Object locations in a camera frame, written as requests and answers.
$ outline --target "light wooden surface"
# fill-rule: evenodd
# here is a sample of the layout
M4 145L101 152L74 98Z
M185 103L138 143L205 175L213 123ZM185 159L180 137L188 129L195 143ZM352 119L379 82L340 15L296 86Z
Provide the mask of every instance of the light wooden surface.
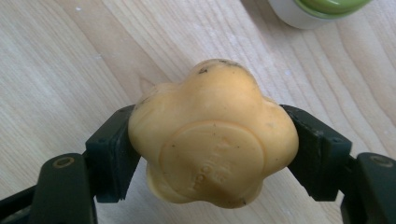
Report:
M396 158L396 2L375 0L317 30L284 24L266 0L0 1L0 198L26 189L52 157L85 141L142 91L198 62L246 66L262 92L298 106L353 143ZM126 201L100 223L341 223L285 169L249 206L170 204L139 164Z

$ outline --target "wood grain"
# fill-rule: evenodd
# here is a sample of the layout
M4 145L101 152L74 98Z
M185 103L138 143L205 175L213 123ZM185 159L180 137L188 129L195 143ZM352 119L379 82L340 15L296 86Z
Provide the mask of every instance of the wood grain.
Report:
M117 109L197 63L247 67L263 94L323 120L353 144L396 158L396 3L377 0L316 30L283 23L266 0L0 1L0 198L85 141ZM141 161L127 199L100 223L341 223L288 170L236 210L156 199Z

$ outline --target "white container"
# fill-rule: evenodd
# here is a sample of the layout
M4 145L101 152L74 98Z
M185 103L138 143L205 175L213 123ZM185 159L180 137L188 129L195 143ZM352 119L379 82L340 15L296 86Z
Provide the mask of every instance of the white container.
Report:
M268 0L276 15L290 26L315 29L341 19L370 0Z

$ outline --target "green lid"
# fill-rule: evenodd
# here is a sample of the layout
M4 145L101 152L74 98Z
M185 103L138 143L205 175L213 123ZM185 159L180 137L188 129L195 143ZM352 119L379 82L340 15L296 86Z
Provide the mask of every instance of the green lid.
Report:
M322 19L336 19L357 11L370 0L294 0L312 16Z

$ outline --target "wooden table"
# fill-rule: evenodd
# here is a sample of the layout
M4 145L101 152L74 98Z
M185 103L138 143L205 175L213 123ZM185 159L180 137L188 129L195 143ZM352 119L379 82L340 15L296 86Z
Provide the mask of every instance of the wooden table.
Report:
M247 67L263 94L349 138L353 155L396 158L396 2L376 0L316 30L283 23L266 0L0 2L0 198L33 186L41 165L84 151L113 112L179 82L198 62ZM97 204L100 223L341 223L290 171L235 210L170 204L148 190L141 161L127 199Z

